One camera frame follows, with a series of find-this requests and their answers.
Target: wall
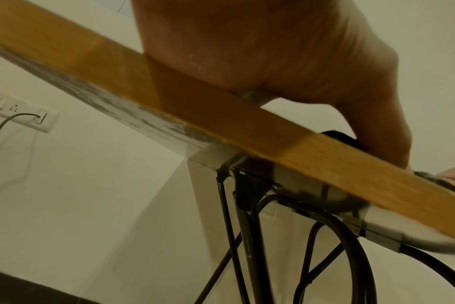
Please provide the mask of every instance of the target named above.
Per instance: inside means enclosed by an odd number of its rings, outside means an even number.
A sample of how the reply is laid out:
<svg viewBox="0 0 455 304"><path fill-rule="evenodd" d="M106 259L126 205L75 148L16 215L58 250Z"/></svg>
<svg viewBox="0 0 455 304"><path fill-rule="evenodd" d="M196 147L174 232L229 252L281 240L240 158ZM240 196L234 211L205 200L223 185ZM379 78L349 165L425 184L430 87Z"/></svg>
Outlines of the wall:
<svg viewBox="0 0 455 304"><path fill-rule="evenodd" d="M87 0L33 2L141 51L133 21L115 11ZM455 165L455 0L357 2L400 53L413 166ZM192 303L228 247L214 172L1 59L0 91L61 113L50 134L15 124L0 133L0 270L106 304ZM328 107L277 100L266 109L316 131L350 132ZM228 180L231 211L233 189ZM280 207L261 223L277 302L289 303L313 223ZM379 303L455 303L455 291L429 269L362 244ZM314 262L336 245L321 230ZM242 246L240 256L245 266ZM455 265L455 257L442 259ZM230 265L208 303L239 303L237 292ZM350 295L341 255L305 302L349 303Z"/></svg>

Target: dark baseboard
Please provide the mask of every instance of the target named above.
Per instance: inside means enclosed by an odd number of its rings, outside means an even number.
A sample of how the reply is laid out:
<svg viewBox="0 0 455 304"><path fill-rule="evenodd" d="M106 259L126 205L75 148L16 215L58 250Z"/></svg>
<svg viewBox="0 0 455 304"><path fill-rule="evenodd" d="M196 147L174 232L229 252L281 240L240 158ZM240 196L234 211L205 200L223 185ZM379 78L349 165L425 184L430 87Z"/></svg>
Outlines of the dark baseboard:
<svg viewBox="0 0 455 304"><path fill-rule="evenodd" d="M0 272L0 304L98 304Z"/></svg>

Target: person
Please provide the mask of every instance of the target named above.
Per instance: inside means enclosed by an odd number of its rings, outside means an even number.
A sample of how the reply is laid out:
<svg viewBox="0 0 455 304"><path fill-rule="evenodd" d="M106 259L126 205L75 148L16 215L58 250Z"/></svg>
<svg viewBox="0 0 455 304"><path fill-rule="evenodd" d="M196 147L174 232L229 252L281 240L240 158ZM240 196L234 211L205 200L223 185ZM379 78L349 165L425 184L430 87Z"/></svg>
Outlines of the person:
<svg viewBox="0 0 455 304"><path fill-rule="evenodd" d="M331 105L364 151L409 170L398 55L352 0L132 4L144 51L157 61L242 96Z"/></svg>

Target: wall socket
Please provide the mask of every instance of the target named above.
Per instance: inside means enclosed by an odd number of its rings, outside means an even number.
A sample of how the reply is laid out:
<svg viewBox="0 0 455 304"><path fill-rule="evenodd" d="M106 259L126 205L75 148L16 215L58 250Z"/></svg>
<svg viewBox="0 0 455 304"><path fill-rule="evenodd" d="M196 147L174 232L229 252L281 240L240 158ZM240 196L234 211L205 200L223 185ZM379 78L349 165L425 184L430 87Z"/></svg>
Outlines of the wall socket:
<svg viewBox="0 0 455 304"><path fill-rule="evenodd" d="M33 104L28 104L24 101L20 101L16 98L0 93L0 116L9 117L19 113L32 113L37 114L36 116L19 116L12 119L12 122L16 122L35 130L49 133L58 118L58 112L47 110L38 107Z"/></svg>

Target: metal rod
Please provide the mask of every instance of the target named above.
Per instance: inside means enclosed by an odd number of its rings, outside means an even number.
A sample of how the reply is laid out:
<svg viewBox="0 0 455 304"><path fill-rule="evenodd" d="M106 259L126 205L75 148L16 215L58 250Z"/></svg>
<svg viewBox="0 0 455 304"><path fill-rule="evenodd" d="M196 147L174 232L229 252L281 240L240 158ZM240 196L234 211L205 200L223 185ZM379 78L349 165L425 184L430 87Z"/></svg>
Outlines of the metal rod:
<svg viewBox="0 0 455 304"><path fill-rule="evenodd" d="M273 289L269 279L268 263L264 250L263 234L257 205L269 191L271 184L233 170L236 180L236 212L246 251L254 300L259 304L274 304Z"/></svg>
<svg viewBox="0 0 455 304"><path fill-rule="evenodd" d="M241 241L243 239L241 238L241 233L239 233L236 237L235 243L236 243L236 248L239 247L239 244L241 244ZM194 304L202 304L206 297L208 296L209 292L211 289L214 287L216 282L218 281L219 277L221 276L221 273L224 271L226 266L228 265L229 261L231 260L231 250L228 250L224 257L222 258L221 263L217 266L216 270L212 274L211 278L207 282L206 286L204 289L201 291L201 294L197 297L196 302Z"/></svg>
<svg viewBox="0 0 455 304"><path fill-rule="evenodd" d="M258 211L273 201L287 206L299 214L322 222L331 228L340 239L349 260L353 288L351 302L353 304L377 303L376 284L368 257L356 236L346 225L324 210L280 195L269 195L263 198L257 205Z"/></svg>
<svg viewBox="0 0 455 304"><path fill-rule="evenodd" d="M314 244L316 242L316 236L318 235L319 230L324 226L321 222L316 222L309 232L309 238L307 239L306 245L306 254L304 255L304 262L302 264L301 278L299 279L299 284L304 281L305 277L309 274L309 267L311 266L311 258L313 257ZM300 295L299 302L302 302L304 299L305 290L302 289L302 294Z"/></svg>
<svg viewBox="0 0 455 304"><path fill-rule="evenodd" d="M408 255L428 266L455 288L455 271L435 257L406 244L401 244L399 253Z"/></svg>
<svg viewBox="0 0 455 304"><path fill-rule="evenodd" d="M217 190L219 192L219 199L221 201L222 214L224 216L224 223L226 225L227 240L229 242L229 250L232 256L232 263L234 265L234 272L236 274L237 286L239 288L239 295L241 296L242 304L249 304L248 290L244 282L243 271L241 270L241 263L239 262L238 246L234 239L233 225L231 224L231 217L229 215L228 201L226 199L226 190L224 188L224 181L228 175L226 173L217 172L216 182Z"/></svg>
<svg viewBox="0 0 455 304"><path fill-rule="evenodd" d="M320 275L321 272L323 272L343 251L343 244L339 244L324 260L322 260L321 263L314 267L312 271L304 275L294 292L293 304L302 304L306 287L311 284L313 280L316 279L318 275Z"/></svg>

